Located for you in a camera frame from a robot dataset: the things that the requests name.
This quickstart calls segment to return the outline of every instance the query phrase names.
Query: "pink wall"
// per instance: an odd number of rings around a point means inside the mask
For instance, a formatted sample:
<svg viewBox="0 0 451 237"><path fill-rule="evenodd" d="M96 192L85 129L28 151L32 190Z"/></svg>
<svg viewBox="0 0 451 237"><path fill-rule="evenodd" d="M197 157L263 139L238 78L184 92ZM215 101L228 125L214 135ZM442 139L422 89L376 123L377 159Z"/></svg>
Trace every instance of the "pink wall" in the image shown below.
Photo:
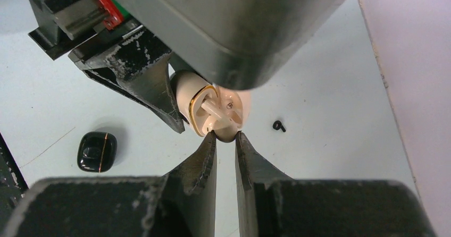
<svg viewBox="0 0 451 237"><path fill-rule="evenodd" d="M451 0L360 0L423 205L451 236Z"/></svg>

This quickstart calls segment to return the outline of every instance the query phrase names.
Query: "white tabletop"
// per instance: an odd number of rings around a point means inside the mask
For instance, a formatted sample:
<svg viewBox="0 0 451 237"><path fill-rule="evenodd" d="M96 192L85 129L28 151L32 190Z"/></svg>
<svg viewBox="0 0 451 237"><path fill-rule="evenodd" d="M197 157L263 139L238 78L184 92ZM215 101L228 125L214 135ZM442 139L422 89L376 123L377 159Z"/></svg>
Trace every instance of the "white tabletop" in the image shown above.
<svg viewBox="0 0 451 237"><path fill-rule="evenodd" d="M0 132L29 185L56 176L162 175L201 142L150 110L52 61L27 33L28 0L1 0ZM286 133L272 129L280 119ZM81 137L119 143L106 173L77 168ZM255 149L300 179L393 179L415 190L357 0L347 0L266 85L252 91L244 132ZM239 236L234 144L218 143L216 236Z"/></svg>

